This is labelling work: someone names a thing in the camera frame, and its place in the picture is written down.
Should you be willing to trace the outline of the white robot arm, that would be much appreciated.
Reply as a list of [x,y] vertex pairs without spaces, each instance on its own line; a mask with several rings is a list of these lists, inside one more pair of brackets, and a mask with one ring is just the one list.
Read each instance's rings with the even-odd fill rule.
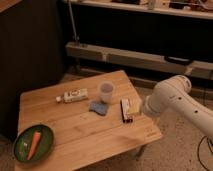
[[151,95],[139,102],[131,102],[128,114],[158,117],[167,108],[171,108],[213,140],[213,111],[189,95],[191,88],[190,80],[183,75],[160,81],[154,86]]

